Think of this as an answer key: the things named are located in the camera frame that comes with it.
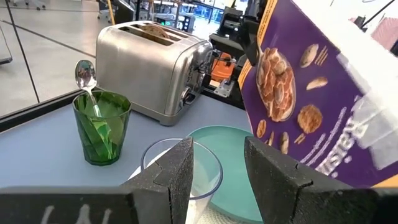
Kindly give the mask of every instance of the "table surface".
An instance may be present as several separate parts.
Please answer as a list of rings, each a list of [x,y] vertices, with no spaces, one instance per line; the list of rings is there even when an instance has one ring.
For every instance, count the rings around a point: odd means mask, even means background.
[[[117,186],[139,167],[142,153],[164,138],[183,138],[210,125],[251,131],[244,110],[201,96],[172,127],[131,113],[121,158],[110,166],[84,160],[72,105],[64,106],[0,135],[0,187]]]

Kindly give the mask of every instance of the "green glass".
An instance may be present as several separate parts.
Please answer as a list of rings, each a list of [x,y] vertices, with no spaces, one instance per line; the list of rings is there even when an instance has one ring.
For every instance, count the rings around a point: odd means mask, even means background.
[[[105,166],[116,162],[126,136],[130,101],[108,91],[93,91],[101,117],[95,116],[94,105],[87,93],[73,100],[73,110],[87,162]]]

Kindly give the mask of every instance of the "teal plate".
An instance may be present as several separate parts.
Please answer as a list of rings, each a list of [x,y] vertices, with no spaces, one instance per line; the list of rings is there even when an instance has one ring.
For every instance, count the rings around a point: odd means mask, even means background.
[[[211,207],[239,221],[262,223],[243,152],[244,138],[253,135],[238,128],[207,126],[189,136],[214,152],[223,166],[224,179],[211,199]]]

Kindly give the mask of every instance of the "stainless steel toaster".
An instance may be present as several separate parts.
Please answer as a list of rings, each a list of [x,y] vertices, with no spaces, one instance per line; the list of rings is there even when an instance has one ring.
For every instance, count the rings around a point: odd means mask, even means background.
[[[156,25],[169,38],[140,29]],[[129,98],[132,109],[172,126],[200,96],[210,66],[207,40],[152,21],[104,28],[96,43],[98,86]]]

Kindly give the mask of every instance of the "clear plastic cup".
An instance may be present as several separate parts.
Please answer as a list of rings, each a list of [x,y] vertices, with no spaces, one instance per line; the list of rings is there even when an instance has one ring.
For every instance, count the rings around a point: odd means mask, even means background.
[[[182,139],[163,139],[151,144],[141,158],[141,171],[150,166]],[[205,146],[193,144],[193,179],[186,224],[199,221],[212,196],[223,180],[223,168],[216,155]]]

